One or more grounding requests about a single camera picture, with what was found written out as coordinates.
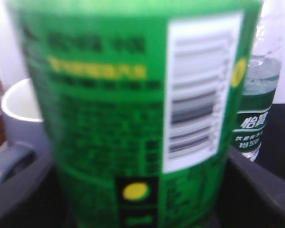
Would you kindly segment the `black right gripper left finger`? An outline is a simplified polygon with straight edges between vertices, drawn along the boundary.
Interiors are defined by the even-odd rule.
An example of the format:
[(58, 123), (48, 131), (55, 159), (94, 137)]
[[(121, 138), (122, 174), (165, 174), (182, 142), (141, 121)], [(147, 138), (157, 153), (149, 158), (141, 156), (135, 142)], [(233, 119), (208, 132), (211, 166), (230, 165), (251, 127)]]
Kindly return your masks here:
[(49, 152), (0, 184), (0, 228), (62, 228), (67, 214)]

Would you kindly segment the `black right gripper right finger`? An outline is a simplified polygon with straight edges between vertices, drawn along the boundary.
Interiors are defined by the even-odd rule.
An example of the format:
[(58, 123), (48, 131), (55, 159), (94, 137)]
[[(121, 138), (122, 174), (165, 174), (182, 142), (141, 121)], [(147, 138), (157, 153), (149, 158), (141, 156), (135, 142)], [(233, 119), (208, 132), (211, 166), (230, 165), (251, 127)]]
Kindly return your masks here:
[(230, 147), (211, 226), (285, 228), (285, 180)]

